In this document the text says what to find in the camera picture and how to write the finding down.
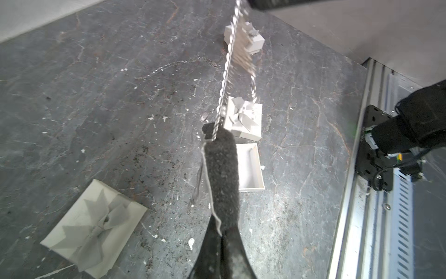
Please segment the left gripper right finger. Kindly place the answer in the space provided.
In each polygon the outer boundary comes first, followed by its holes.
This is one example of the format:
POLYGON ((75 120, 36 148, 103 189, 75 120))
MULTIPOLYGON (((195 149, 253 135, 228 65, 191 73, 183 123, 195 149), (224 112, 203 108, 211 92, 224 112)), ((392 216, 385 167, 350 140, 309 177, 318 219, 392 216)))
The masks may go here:
POLYGON ((209 180, 211 210, 221 236, 221 279, 255 279, 240 235, 239 172, 233 134, 222 127, 212 139, 214 123, 202 127, 204 161, 209 180))

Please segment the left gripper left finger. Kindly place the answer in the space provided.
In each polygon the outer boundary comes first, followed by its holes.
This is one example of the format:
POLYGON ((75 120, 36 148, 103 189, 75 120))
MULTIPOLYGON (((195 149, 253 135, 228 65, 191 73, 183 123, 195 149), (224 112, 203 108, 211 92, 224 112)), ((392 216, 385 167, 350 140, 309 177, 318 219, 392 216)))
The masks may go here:
POLYGON ((216 220, 210 216, 209 224, 197 260, 189 279, 220 279, 221 236, 216 228, 216 220))

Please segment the white box base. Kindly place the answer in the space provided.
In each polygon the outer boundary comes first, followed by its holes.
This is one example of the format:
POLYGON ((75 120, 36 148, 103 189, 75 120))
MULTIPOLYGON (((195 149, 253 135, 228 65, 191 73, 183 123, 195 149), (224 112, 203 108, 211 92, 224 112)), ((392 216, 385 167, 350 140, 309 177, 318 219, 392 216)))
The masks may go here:
POLYGON ((258 192, 266 189, 257 144, 237 144, 239 191, 258 192))

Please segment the white gift box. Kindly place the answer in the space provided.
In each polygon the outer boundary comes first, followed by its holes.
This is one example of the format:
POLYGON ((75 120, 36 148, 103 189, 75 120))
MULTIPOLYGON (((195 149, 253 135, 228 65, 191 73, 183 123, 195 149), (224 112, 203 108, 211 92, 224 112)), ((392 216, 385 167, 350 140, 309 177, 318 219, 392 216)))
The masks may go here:
POLYGON ((145 206, 94 179, 41 245, 100 279, 146 213, 145 206))
POLYGON ((249 54, 254 55, 262 50, 265 39, 250 22, 245 22, 242 28, 242 35, 245 36, 243 45, 249 54))
POLYGON ((262 138, 262 104, 229 97, 223 128, 234 136, 260 141, 262 138))

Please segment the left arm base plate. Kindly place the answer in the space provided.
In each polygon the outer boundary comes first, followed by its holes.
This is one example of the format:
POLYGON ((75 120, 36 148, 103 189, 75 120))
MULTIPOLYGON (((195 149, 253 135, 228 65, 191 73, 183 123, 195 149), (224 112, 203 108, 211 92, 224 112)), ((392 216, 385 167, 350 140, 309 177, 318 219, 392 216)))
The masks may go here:
POLYGON ((355 171, 375 191, 393 190, 394 170, 411 176, 411 181, 421 178, 420 160, 411 160, 415 143, 404 134, 403 121, 392 117, 374 105, 367 106, 361 130, 355 171))

